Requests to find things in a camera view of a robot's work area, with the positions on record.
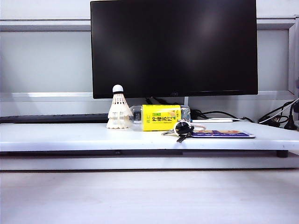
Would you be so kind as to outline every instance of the card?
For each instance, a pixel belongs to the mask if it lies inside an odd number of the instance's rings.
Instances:
[[[237,130],[204,130],[194,131],[193,138],[255,138],[255,135]]]

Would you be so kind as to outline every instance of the shuttlecock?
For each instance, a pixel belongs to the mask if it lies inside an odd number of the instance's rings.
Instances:
[[[113,99],[108,113],[107,128],[128,128],[132,112],[123,96],[123,87],[115,85],[112,89]]]

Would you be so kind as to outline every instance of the white wall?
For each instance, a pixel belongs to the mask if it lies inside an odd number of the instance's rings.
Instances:
[[[88,19],[89,0],[1,0],[0,18]],[[299,0],[257,0],[257,16],[299,14]],[[91,92],[89,32],[2,32],[1,92]],[[258,31],[259,90],[287,90],[288,31]],[[190,98],[192,108],[257,119],[285,100]],[[44,98],[1,102],[1,116],[108,112],[110,101]],[[130,99],[130,104],[144,103]]]
[[[90,18],[90,0],[1,0],[1,19]],[[257,16],[299,14],[298,0],[256,0]]]

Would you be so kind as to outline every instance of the feathers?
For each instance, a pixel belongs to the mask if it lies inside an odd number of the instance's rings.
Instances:
[[[132,112],[126,102],[123,93],[113,95],[112,104],[108,113],[109,121],[107,128],[128,128],[131,124],[130,116]]]

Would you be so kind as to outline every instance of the monitor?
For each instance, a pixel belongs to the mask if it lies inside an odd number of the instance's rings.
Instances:
[[[255,0],[91,2],[93,97],[257,94]]]

